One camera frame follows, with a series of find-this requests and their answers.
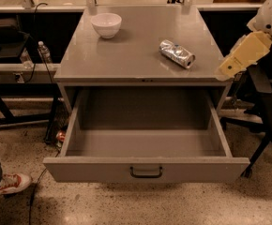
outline white robot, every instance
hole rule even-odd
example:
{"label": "white robot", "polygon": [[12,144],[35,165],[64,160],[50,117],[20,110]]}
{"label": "white robot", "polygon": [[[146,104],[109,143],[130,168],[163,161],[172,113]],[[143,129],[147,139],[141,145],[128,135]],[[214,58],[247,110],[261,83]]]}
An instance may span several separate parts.
{"label": "white robot", "polygon": [[266,0],[247,24],[252,31],[240,38],[224,57],[216,74],[219,80],[232,78],[267,55],[272,45],[272,0]]}

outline office chair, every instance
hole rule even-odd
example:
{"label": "office chair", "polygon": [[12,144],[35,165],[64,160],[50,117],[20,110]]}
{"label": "office chair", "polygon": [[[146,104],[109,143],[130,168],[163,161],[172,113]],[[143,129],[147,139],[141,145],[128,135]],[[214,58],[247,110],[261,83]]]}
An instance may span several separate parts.
{"label": "office chair", "polygon": [[259,147],[249,160],[250,165],[242,173],[242,176],[249,178],[252,174],[253,164],[272,142],[272,48],[271,52],[262,58],[257,66],[248,67],[245,79],[246,81],[239,89],[237,97],[254,104],[253,108],[246,110],[245,113],[260,116],[262,123],[229,117],[221,117],[220,122],[223,129],[226,129],[226,124],[230,123],[249,128],[251,132],[265,133]]}

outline white bowl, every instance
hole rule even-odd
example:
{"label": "white bowl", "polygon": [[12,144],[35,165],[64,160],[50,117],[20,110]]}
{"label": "white bowl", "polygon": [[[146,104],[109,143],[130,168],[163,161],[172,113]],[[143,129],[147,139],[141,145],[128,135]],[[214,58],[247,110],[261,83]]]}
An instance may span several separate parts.
{"label": "white bowl", "polygon": [[114,13],[99,13],[91,18],[91,24],[103,38],[113,38],[121,26],[121,17]]}

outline bottle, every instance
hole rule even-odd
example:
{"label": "bottle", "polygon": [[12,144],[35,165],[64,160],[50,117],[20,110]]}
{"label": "bottle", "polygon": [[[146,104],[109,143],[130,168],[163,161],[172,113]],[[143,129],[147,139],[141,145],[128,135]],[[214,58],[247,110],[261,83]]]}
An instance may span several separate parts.
{"label": "bottle", "polygon": [[46,64],[48,68],[53,68],[53,60],[51,58],[50,50],[44,45],[43,41],[38,43],[38,53],[43,64]]}
{"label": "bottle", "polygon": [[32,59],[29,55],[29,52],[26,50],[26,48],[23,49],[23,53],[21,55],[21,61],[25,69],[31,69],[34,66],[34,63],[32,62]]}

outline drawer handle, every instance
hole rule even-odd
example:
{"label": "drawer handle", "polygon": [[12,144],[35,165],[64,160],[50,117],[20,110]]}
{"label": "drawer handle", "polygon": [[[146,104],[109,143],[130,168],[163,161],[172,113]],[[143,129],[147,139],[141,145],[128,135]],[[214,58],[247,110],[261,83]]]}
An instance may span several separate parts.
{"label": "drawer handle", "polygon": [[134,178],[160,178],[163,175],[163,169],[162,167],[159,167],[159,174],[157,175],[137,175],[134,173],[134,168],[130,167],[130,175]]}

